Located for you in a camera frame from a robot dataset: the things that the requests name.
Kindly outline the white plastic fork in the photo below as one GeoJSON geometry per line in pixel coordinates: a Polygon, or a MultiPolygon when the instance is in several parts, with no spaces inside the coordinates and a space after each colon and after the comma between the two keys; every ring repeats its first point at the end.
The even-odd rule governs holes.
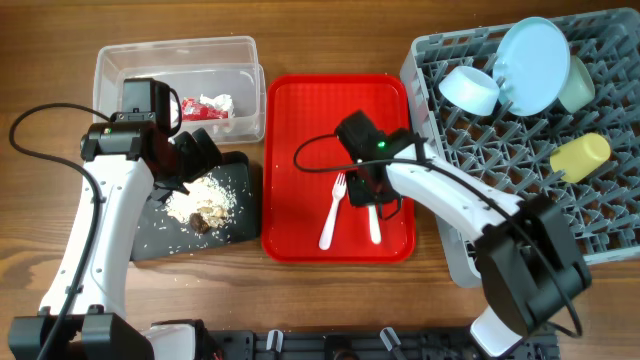
{"type": "Polygon", "coordinates": [[[346,176],[344,173],[339,173],[332,188],[332,203],[319,240],[321,250],[328,250],[331,246],[338,208],[346,194],[346,188],[346,176]]]}

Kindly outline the red snack wrapper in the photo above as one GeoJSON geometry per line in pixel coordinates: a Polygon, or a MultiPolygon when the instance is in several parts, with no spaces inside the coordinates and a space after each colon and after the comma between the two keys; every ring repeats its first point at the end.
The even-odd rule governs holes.
{"type": "Polygon", "coordinates": [[[195,98],[185,98],[181,103],[181,111],[184,121],[215,120],[229,117],[227,111],[199,103],[195,98]]]}

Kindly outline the white plastic spoon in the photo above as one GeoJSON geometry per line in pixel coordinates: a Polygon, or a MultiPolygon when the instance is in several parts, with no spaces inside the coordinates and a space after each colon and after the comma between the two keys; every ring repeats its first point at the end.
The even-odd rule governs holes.
{"type": "Polygon", "coordinates": [[[380,225],[379,225],[379,217],[377,213],[377,209],[375,205],[369,205],[367,207],[368,210],[368,223],[369,223],[369,234],[370,239],[373,244],[379,245],[382,240],[380,225]]]}

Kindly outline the rice and mushroom leftovers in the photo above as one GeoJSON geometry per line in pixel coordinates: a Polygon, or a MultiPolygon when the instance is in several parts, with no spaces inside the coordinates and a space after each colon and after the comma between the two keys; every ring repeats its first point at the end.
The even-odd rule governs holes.
{"type": "Polygon", "coordinates": [[[220,229],[235,222],[237,195],[230,185],[203,176],[185,185],[188,194],[174,192],[166,201],[164,211],[184,225],[192,215],[199,215],[210,229],[220,229]]]}

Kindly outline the white napkin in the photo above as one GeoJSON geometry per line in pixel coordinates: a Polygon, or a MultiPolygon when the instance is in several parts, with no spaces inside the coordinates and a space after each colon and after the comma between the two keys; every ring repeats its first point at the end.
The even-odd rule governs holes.
{"type": "Polygon", "coordinates": [[[229,94],[220,94],[214,98],[201,94],[199,102],[209,108],[213,108],[218,113],[224,113],[225,118],[232,118],[234,116],[234,103],[229,94]]]}

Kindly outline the light blue bowl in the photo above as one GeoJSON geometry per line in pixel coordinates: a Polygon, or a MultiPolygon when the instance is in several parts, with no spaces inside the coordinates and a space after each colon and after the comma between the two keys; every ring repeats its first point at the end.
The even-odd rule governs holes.
{"type": "Polygon", "coordinates": [[[470,67],[455,67],[438,85],[442,96],[465,112],[478,116],[492,114],[500,89],[486,73],[470,67]]]}

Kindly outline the light blue plate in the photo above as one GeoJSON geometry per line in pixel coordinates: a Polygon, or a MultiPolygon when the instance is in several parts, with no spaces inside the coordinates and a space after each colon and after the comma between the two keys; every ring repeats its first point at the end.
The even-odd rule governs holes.
{"type": "Polygon", "coordinates": [[[492,77],[501,103],[516,116],[535,115],[556,100],[568,79],[570,52],[561,30],[542,17],[511,27],[496,51],[492,77]]]}

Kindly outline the yellow cup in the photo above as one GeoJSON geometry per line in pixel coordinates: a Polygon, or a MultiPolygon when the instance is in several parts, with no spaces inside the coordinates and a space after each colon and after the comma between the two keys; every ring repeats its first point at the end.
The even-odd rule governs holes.
{"type": "Polygon", "coordinates": [[[561,179],[578,183],[603,165],[611,156],[608,140],[597,133],[587,133],[552,152],[550,165],[554,172],[562,171],[561,179]]]}

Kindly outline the mint green bowl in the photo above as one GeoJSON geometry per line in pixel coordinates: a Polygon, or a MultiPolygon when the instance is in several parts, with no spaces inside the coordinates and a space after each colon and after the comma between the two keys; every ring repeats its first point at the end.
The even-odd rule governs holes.
{"type": "Polygon", "coordinates": [[[570,58],[570,69],[564,88],[558,95],[561,105],[571,114],[595,98],[595,86],[586,65],[577,56],[570,58]]]}

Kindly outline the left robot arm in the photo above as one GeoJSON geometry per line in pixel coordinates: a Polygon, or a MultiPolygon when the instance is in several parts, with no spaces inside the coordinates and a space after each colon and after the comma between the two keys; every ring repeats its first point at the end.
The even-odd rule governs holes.
{"type": "Polygon", "coordinates": [[[200,320],[165,321],[139,331],[126,320],[126,277],[138,221],[155,190],[187,184],[223,161],[204,130],[171,123],[178,97],[152,78],[127,79],[123,105],[81,139],[80,203],[51,287],[34,316],[13,320],[8,346],[17,359],[220,359],[200,320]]]}

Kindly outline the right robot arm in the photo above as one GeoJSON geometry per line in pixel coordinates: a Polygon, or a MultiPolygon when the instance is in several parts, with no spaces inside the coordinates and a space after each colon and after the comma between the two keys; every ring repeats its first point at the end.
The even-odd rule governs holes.
{"type": "Polygon", "coordinates": [[[505,193],[439,157],[426,139],[401,128],[385,134],[361,111],[335,135],[352,160],[347,190],[352,205],[412,199],[469,240],[487,308],[470,327],[481,351],[507,354],[592,283],[560,206],[544,194],[505,193]]]}

